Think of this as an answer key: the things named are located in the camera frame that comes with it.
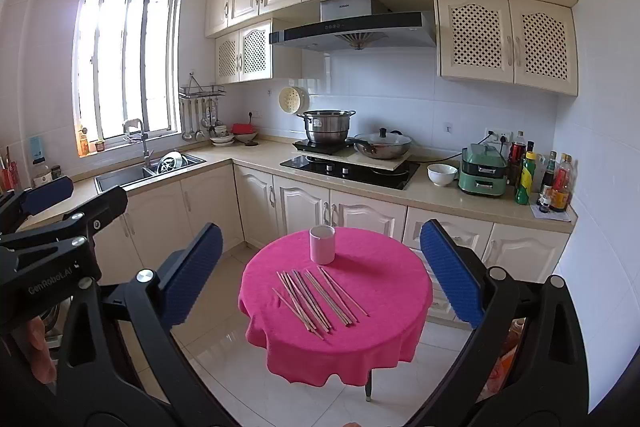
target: pink tablecloth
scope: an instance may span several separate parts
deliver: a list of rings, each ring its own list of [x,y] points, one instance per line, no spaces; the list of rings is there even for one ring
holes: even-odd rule
[[[373,368],[411,362],[420,339],[432,299],[420,259],[395,239],[367,230],[338,228],[335,243],[335,260],[325,268],[370,316],[350,305],[360,322],[345,327],[305,279],[336,328],[331,334],[322,331],[324,340],[306,331],[271,290],[290,302],[276,271],[309,269],[331,295],[309,259],[308,231],[267,245],[242,275],[239,308],[251,319],[246,338],[265,347],[267,368],[290,382],[320,387],[335,373],[345,384],[362,386]]]

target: faucet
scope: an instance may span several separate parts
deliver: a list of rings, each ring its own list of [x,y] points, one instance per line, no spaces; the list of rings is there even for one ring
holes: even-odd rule
[[[136,131],[131,134],[131,128],[134,128]],[[125,121],[122,124],[122,129],[124,131],[125,137],[124,139],[130,143],[135,143],[138,141],[142,142],[142,149],[144,151],[144,159],[145,159],[145,167],[147,169],[151,168],[151,155],[154,153],[154,150],[151,149],[148,151],[146,149],[146,140],[149,138],[149,135],[143,131],[143,123],[140,118],[132,118],[131,120]]]

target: sink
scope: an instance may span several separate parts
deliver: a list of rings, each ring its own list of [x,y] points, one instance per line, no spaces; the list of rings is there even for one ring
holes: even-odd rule
[[[182,165],[173,170],[179,171],[203,162],[204,160],[201,158],[191,156],[190,154],[183,154]],[[101,174],[95,178],[95,187],[98,189],[98,192],[104,192],[105,190],[109,190],[113,187],[126,187],[127,185],[131,185],[148,178],[154,178],[159,176],[159,174],[156,173],[159,163],[160,158],[151,161],[151,169],[147,169],[143,163],[139,163],[117,171],[107,172],[107,174]]]

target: human hand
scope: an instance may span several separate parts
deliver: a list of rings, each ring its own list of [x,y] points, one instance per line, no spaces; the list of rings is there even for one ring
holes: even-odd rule
[[[25,324],[27,341],[33,346],[31,353],[31,372],[42,383],[51,383],[56,379],[56,366],[51,360],[45,341],[44,323],[35,317]]]

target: range hood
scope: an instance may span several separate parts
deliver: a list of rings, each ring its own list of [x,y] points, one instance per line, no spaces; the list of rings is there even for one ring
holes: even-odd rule
[[[269,42],[317,52],[436,45],[433,12],[391,12],[378,0],[322,1],[320,20],[273,32]]]

